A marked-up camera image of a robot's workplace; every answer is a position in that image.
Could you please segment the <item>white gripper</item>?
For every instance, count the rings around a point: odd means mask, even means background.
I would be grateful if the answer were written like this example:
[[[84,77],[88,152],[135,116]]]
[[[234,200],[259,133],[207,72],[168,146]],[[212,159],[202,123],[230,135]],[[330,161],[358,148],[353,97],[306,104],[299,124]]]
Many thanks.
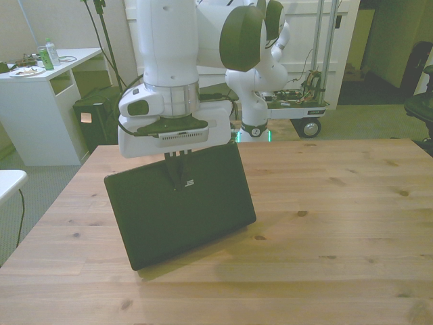
[[[189,180],[190,150],[226,144],[231,139],[226,108],[200,109],[186,116],[120,117],[118,145],[125,158],[164,154],[174,189]],[[180,151],[180,176],[176,151]]]

